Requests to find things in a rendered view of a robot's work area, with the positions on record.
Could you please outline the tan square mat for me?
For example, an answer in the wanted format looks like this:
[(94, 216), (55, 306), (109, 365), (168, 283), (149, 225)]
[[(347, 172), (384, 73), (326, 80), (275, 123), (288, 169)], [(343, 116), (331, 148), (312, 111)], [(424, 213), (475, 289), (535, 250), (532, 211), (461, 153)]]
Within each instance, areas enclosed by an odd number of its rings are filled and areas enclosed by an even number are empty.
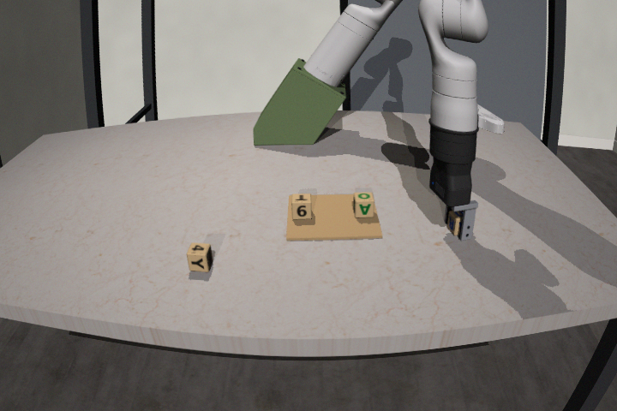
[(374, 217), (355, 217), (353, 194), (311, 195), (312, 218), (292, 219), (291, 195), (287, 218), (287, 241), (382, 238), (374, 205)]

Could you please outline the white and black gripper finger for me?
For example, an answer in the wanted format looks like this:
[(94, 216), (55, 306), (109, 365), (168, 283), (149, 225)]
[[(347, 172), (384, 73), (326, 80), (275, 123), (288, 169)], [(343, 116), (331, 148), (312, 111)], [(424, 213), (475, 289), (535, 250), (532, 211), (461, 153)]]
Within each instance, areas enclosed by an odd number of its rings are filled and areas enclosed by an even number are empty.
[(475, 216), (476, 216), (476, 208), (478, 207), (478, 203), (475, 200), (471, 200), (468, 205), (459, 205), (453, 206), (451, 209), (455, 212), (464, 211), (459, 240), (466, 241), (472, 238)]
[(445, 223), (447, 223), (447, 222), (448, 222), (448, 212), (449, 212), (449, 211), (452, 211), (452, 209), (451, 209), (451, 207), (450, 207), (450, 206), (447, 206), (447, 205), (446, 205), (446, 213), (445, 213), (445, 221), (444, 221)]

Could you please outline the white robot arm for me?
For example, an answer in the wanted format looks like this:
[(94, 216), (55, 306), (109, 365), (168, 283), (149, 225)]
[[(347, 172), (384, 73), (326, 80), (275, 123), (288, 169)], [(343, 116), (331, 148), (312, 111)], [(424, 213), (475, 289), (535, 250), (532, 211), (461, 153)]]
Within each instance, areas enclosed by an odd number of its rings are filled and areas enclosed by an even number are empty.
[[(379, 8), (350, 4), (320, 42), (304, 68), (328, 85), (339, 87), (403, 0), (375, 0)], [(476, 63), (452, 51), (444, 38), (482, 42), (488, 18), (482, 0), (421, 0), (418, 14), (432, 61), (432, 88), (455, 98), (475, 98)]]

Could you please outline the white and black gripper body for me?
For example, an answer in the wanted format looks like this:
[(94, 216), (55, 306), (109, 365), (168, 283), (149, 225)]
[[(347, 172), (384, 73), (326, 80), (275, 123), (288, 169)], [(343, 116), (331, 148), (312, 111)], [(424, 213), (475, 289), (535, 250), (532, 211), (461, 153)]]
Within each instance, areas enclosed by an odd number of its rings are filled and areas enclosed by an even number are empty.
[(429, 187), (447, 206), (468, 205), (477, 132), (483, 128), (503, 134), (505, 123), (477, 104), (476, 97), (455, 98), (433, 89), (428, 122), (434, 157)]

